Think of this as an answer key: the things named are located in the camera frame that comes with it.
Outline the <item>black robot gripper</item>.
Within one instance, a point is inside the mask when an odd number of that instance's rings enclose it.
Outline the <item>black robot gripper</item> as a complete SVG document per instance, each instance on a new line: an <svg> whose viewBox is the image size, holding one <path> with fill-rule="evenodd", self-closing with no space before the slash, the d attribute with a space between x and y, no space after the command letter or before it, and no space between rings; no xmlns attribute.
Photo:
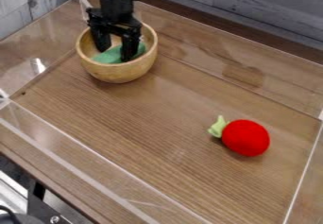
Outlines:
<svg viewBox="0 0 323 224"><path fill-rule="evenodd" d="M101 0L98 8L87 9L89 26L94 43L101 52L111 47L113 34L122 36L122 61L137 55L141 43L142 23L134 16L135 0Z"/></svg>

